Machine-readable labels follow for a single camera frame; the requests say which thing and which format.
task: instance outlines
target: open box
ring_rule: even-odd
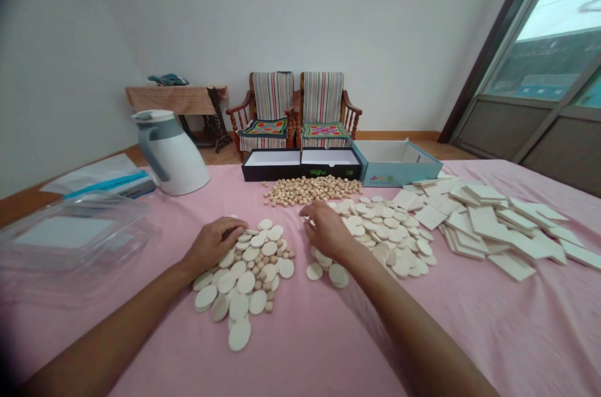
[[[409,140],[350,140],[361,164],[365,187],[402,187],[415,181],[434,179],[443,163]]]
[[[242,164],[245,181],[277,181],[328,176],[359,179],[361,160],[352,148],[265,148],[252,150]]]

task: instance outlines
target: sliding glass door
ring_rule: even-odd
[[[601,0],[525,0],[452,142],[601,195],[600,113]]]

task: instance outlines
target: wooden armchair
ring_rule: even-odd
[[[294,75],[284,71],[251,73],[249,87],[244,102],[225,111],[232,121],[240,160],[244,161],[243,151],[292,148],[295,132],[293,114],[300,112],[301,101],[300,91],[294,92]]]
[[[355,139],[363,111],[351,104],[343,73],[301,73],[300,98],[294,108],[298,147],[343,147]]]

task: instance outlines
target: clear plastic box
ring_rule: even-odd
[[[0,231],[0,269],[66,272],[99,256],[119,260],[128,244],[121,232],[147,212],[142,202],[106,192],[63,200]]]
[[[65,200],[0,232],[0,289],[6,302],[80,306],[111,292],[139,253],[160,239],[143,216],[146,204],[104,192]],[[76,233],[74,242],[45,220],[81,219],[58,226]],[[99,224],[86,223],[99,220]],[[67,238],[68,246],[60,246]]]

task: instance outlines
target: white wall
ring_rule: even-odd
[[[144,76],[227,84],[236,104],[250,71],[292,70],[296,88],[343,71],[360,129],[440,130],[503,0],[107,2]]]
[[[0,0],[0,198],[134,144],[142,82],[103,0]]]

